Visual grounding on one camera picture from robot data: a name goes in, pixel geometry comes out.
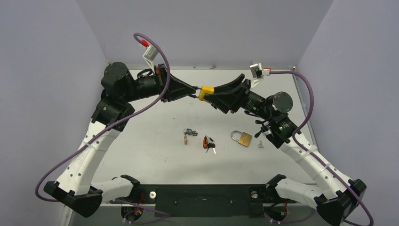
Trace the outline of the large brass padlock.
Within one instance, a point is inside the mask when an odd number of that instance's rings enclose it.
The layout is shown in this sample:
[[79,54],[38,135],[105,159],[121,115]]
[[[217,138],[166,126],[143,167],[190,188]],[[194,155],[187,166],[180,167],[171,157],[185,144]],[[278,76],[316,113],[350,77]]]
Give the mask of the large brass padlock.
[[246,132],[241,132],[238,130],[234,130],[231,132],[231,139],[238,143],[241,146],[244,147],[249,147],[250,143],[252,141],[252,135],[246,133]]

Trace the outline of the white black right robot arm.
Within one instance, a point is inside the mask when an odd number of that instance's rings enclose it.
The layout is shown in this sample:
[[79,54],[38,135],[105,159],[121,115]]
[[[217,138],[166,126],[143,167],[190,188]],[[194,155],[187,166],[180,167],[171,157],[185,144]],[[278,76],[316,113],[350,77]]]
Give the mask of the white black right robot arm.
[[292,97],[278,92],[262,97],[252,91],[250,80],[241,74],[234,81],[218,87],[202,87],[199,100],[210,103],[223,113],[245,113],[258,118],[260,133],[280,151],[292,158],[313,180],[302,184],[278,174],[266,183],[266,197],[271,201],[292,200],[305,204],[330,225],[338,226],[361,204],[366,191],[360,179],[351,179],[308,142],[289,118]]

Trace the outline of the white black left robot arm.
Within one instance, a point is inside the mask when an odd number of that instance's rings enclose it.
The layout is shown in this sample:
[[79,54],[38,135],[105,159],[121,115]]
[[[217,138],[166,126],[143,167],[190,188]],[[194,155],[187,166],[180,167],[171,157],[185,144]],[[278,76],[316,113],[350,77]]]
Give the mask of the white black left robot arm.
[[128,116],[135,112],[132,101],[161,95],[163,102],[196,93],[197,88],[167,75],[164,64],[143,70],[134,78],[122,62],[108,65],[101,80],[103,92],[92,115],[80,152],[44,191],[83,217],[92,216],[102,203],[124,198],[140,198],[139,181],[122,175],[110,181],[93,183],[94,174],[113,141],[124,130]]

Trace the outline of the orange black padlock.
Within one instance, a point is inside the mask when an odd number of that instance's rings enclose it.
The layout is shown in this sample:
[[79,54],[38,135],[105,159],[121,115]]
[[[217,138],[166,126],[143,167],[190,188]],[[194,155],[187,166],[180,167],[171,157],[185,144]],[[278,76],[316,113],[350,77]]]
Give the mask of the orange black padlock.
[[202,141],[203,148],[207,149],[208,148],[208,144],[209,144],[208,137],[204,136],[203,141]]

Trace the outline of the black-headed keys bunch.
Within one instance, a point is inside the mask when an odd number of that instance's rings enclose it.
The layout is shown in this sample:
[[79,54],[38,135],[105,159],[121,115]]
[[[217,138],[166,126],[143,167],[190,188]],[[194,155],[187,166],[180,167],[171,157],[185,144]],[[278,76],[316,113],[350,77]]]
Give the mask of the black-headed keys bunch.
[[216,154],[216,150],[215,150],[216,145],[215,145],[214,139],[212,139],[211,137],[208,137],[208,141],[209,141],[209,144],[208,144],[208,148],[206,149],[206,152],[208,152],[209,149],[212,149],[214,154]]

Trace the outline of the yellow black padlock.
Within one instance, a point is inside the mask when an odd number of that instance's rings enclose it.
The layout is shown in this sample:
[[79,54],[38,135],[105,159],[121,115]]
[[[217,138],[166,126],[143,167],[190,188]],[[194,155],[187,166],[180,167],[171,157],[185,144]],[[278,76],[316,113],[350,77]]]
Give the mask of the yellow black padlock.
[[213,94],[214,91],[215,91],[215,88],[214,88],[214,87],[211,87],[211,86],[202,86],[202,87],[200,88],[200,92],[199,92],[199,95],[198,95],[198,96],[196,96],[196,95],[194,95],[194,94],[190,94],[189,97],[194,98],[194,99],[198,99],[198,100],[200,100],[200,101],[205,101],[205,102],[207,102],[207,100],[205,99],[205,96],[206,96],[206,95]]

